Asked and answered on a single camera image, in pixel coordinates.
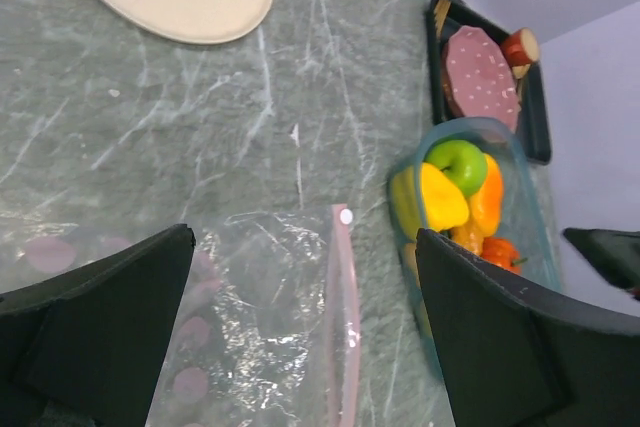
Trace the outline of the orange mango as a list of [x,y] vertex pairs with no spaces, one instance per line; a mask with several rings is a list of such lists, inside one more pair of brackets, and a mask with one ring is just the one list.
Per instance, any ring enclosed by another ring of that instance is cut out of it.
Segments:
[[500,167],[489,154],[484,154],[487,175],[480,189],[469,198],[471,218],[484,237],[493,236],[502,216],[504,183]]

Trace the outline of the brown ginger root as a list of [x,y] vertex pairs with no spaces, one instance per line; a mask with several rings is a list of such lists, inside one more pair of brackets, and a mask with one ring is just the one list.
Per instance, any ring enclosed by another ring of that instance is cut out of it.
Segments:
[[476,256],[481,256],[485,235],[473,219],[450,230],[451,239]]

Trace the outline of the orange pumpkin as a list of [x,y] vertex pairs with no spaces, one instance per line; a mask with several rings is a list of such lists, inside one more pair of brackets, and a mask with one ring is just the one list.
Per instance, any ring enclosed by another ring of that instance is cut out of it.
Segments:
[[515,246],[505,238],[487,237],[484,239],[481,257],[504,270],[521,274],[521,267],[527,261]]

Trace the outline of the green apple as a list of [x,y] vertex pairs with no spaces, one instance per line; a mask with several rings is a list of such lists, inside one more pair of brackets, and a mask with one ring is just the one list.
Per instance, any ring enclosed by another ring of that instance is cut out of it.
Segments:
[[466,140],[441,142],[429,150],[424,161],[439,169],[465,197],[481,188],[488,173],[484,153]]

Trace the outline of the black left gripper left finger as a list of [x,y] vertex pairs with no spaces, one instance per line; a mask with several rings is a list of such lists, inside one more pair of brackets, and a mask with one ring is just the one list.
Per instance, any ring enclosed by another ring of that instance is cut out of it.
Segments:
[[1,296],[1,423],[51,403],[100,426],[147,420],[195,235],[171,226],[119,253]]

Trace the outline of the clear pink-dotted zip bag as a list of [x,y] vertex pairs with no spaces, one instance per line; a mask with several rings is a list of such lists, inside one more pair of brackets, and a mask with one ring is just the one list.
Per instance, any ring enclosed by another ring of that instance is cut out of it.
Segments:
[[[195,249],[142,426],[350,426],[360,315],[345,207],[184,223]],[[1,296],[167,229],[1,221]],[[100,426],[51,402],[28,426]]]

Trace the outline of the yellow bell pepper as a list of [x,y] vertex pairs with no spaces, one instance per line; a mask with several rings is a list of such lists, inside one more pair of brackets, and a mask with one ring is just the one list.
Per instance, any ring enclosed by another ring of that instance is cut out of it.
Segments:
[[420,228],[436,232],[464,225],[469,207],[460,189],[443,172],[421,163],[415,185],[415,169],[407,167],[390,181],[390,202],[403,234],[416,239]]

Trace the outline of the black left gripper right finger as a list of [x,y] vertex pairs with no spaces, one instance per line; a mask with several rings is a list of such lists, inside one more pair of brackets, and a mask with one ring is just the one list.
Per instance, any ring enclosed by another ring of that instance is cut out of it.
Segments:
[[416,257],[456,425],[638,425],[638,317],[550,290],[429,229]]

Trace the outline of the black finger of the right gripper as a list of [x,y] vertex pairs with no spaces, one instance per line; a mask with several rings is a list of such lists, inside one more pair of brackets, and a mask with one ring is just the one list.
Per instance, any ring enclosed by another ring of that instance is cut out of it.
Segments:
[[639,289],[639,232],[569,227],[564,238],[610,285]]

